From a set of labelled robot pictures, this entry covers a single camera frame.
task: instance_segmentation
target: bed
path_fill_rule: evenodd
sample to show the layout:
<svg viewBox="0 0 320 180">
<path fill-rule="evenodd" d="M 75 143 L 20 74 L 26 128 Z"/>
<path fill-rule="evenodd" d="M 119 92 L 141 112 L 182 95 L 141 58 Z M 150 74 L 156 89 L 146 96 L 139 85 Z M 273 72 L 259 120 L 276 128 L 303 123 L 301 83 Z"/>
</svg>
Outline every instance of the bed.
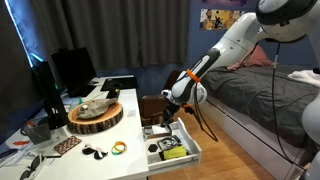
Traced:
<svg viewBox="0 0 320 180">
<path fill-rule="evenodd" d="M 281 145 L 290 160 L 300 166 L 312 161 L 316 152 L 301 117 L 319 91 L 313 85 L 287 77 L 294 70 L 303 69 L 278 64 L 274 87 Z M 286 160 L 277 140 L 271 98 L 272 71 L 269 63 L 210 70 L 201 80 L 208 98 L 200 107 L 276 179 L 294 179 L 302 170 Z"/>
</svg>

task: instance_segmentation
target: remote control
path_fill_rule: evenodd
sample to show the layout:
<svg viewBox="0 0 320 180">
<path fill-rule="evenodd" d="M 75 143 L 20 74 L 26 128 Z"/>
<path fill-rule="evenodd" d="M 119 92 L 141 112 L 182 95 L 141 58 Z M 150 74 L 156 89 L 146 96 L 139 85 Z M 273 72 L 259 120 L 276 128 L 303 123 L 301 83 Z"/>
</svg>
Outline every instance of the remote control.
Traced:
<svg viewBox="0 0 320 180">
<path fill-rule="evenodd" d="M 108 99 L 117 98 L 118 99 L 119 95 L 120 95 L 120 89 L 115 88 L 115 89 L 112 89 L 108 92 L 108 95 L 106 98 L 108 98 Z"/>
</svg>

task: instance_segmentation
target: white desk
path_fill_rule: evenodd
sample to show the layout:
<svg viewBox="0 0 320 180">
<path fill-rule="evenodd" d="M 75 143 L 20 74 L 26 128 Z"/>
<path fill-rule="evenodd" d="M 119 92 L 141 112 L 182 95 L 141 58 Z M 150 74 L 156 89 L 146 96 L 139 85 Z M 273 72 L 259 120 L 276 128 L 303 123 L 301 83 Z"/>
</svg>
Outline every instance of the white desk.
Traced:
<svg viewBox="0 0 320 180">
<path fill-rule="evenodd" d="M 94 80 L 103 82 L 105 78 L 97 78 Z M 83 101 L 91 100 L 92 98 L 105 98 L 107 92 L 100 92 L 100 89 L 101 86 L 97 86 L 86 98 L 83 98 Z M 136 90 L 121 90 L 118 101 L 123 106 L 123 118 L 117 125 L 97 134 L 75 134 L 82 142 L 61 158 L 56 158 L 52 164 L 45 165 L 35 179 L 105 180 L 144 177 L 146 172 L 148 172 L 148 162 L 141 129 Z M 129 112 L 135 112 L 135 115 L 128 117 Z M 52 151 L 53 146 L 71 135 L 72 133 L 69 132 L 66 126 L 55 130 L 52 139 L 56 141 L 56 143 L 52 143 L 44 149 L 54 152 Z M 116 141 L 123 141 L 127 144 L 128 149 L 125 153 L 112 155 L 111 148 Z M 102 160 L 95 160 L 93 154 L 83 155 L 82 148 L 86 143 L 108 151 L 108 156 Z M 23 164 L 15 167 L 3 167 L 0 169 L 0 177 L 1 179 L 4 177 L 4 179 L 19 179 L 25 170 L 24 167 L 25 165 Z"/>
</svg>

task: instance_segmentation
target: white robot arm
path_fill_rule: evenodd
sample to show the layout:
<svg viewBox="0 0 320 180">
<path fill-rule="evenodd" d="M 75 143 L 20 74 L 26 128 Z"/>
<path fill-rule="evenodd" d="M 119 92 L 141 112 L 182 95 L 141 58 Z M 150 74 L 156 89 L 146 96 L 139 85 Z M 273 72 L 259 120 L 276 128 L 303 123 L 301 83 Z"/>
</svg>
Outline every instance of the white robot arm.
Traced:
<svg viewBox="0 0 320 180">
<path fill-rule="evenodd" d="M 207 91 L 199 79 L 212 68 L 229 66 L 242 58 L 262 39 L 293 42 L 307 36 L 320 65 L 320 0 L 260 0 L 255 13 L 241 16 L 221 40 L 200 58 L 195 65 L 182 72 L 172 90 L 162 94 L 169 103 L 162 126 L 172 122 L 172 116 L 184 104 L 202 103 Z M 303 126 L 308 135 L 320 144 L 320 93 L 303 113 Z M 320 179 L 320 154 L 306 173 L 306 178 Z"/>
</svg>

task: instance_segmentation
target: desk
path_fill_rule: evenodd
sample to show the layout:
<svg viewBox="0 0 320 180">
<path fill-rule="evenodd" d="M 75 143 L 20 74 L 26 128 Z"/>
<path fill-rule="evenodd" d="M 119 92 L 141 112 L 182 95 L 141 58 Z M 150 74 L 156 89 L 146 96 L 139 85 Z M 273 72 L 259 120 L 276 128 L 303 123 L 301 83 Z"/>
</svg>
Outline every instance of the desk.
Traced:
<svg viewBox="0 0 320 180">
<path fill-rule="evenodd" d="M 87 97 L 83 98 L 83 101 L 105 98 L 107 92 L 100 91 L 105 79 L 93 79 L 94 81 L 98 81 L 97 87 Z M 97 134 L 79 135 L 72 134 L 64 126 L 52 131 L 52 138 L 46 143 L 46 146 L 37 145 L 36 149 L 45 155 L 54 155 L 52 154 L 55 153 L 53 150 L 54 145 L 67 137 L 75 135 L 82 140 L 79 145 L 75 146 L 61 158 L 55 158 L 54 160 L 47 159 L 46 164 L 35 180 L 145 179 L 151 174 L 200 163 L 201 148 L 187 134 L 182 121 L 179 120 L 179 123 L 173 123 L 174 125 L 171 129 L 182 138 L 181 140 L 189 150 L 190 155 L 152 164 L 148 158 L 155 154 L 150 154 L 146 150 L 147 144 L 150 141 L 144 139 L 136 90 L 121 90 L 118 101 L 123 106 L 123 118 L 114 127 Z M 127 144 L 128 149 L 125 153 L 112 155 L 111 148 L 116 141 L 123 141 Z M 93 154 L 83 155 L 82 148 L 87 143 L 108 151 L 108 156 L 102 160 L 95 160 Z M 17 166 L 0 168 L 1 179 L 3 177 L 6 180 L 19 179 L 26 166 L 31 164 L 31 161 L 29 160 Z"/>
</svg>

